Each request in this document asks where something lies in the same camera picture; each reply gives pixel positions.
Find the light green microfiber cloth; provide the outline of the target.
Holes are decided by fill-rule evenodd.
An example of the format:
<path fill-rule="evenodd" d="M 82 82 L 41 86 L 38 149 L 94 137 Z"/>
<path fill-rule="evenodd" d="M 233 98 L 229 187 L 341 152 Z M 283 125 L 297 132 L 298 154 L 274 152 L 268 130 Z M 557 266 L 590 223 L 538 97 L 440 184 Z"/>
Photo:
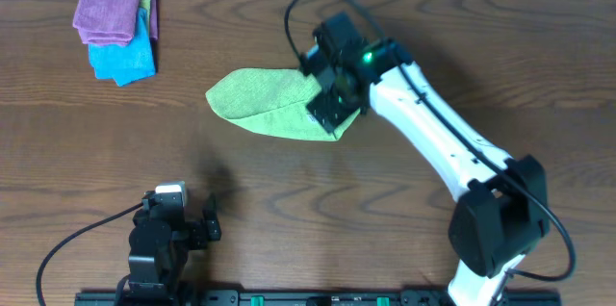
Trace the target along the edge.
<path fill-rule="evenodd" d="M 306 109 L 320 91 L 316 79 L 295 69 L 241 68 L 210 88 L 206 99 L 216 115 L 255 134 L 291 140 L 339 140 L 358 113 L 327 133 Z"/>

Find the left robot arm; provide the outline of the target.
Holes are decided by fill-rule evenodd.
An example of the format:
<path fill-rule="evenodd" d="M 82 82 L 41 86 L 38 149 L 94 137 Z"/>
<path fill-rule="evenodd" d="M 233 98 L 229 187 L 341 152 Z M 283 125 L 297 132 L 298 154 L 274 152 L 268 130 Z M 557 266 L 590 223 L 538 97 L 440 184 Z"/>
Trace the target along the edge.
<path fill-rule="evenodd" d="M 191 292 L 181 282 L 189 253 L 221 239 L 216 198 L 205 201 L 202 217 L 185 218 L 180 192 L 149 191 L 133 217 L 129 236 L 129 293 L 138 305 L 184 305 Z"/>

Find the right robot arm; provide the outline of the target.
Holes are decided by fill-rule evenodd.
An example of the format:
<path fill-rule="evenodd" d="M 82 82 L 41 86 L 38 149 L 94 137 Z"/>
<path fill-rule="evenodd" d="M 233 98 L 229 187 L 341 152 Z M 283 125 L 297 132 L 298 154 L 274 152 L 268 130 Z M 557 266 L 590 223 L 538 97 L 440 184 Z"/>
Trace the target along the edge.
<path fill-rule="evenodd" d="M 485 140 L 425 79 L 395 40 L 369 42 L 345 13 L 321 23 L 315 46 L 300 57 L 321 91 L 308 112 L 333 133 L 359 110 L 373 109 L 417 148 L 456 203 L 449 241 L 459 258 L 446 295 L 404 296 L 403 305 L 557 305 L 550 292 L 513 292 L 505 284 L 549 232 L 528 200 L 547 199 L 545 171 L 532 157 L 514 160 Z"/>

